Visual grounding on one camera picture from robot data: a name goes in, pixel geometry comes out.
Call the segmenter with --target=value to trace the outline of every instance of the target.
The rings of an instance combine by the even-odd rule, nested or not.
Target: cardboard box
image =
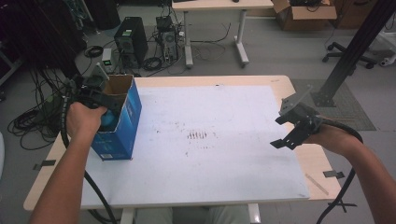
[[[130,160],[142,104],[133,76],[109,77],[104,93],[116,97],[122,109],[115,130],[98,132],[92,148],[103,161]]]
[[[288,0],[273,0],[276,20],[282,30],[322,30],[328,20],[337,18],[330,0],[323,0],[317,7],[292,7]]]
[[[337,19],[331,21],[331,24],[337,29],[359,29],[376,2],[376,0],[334,0]]]

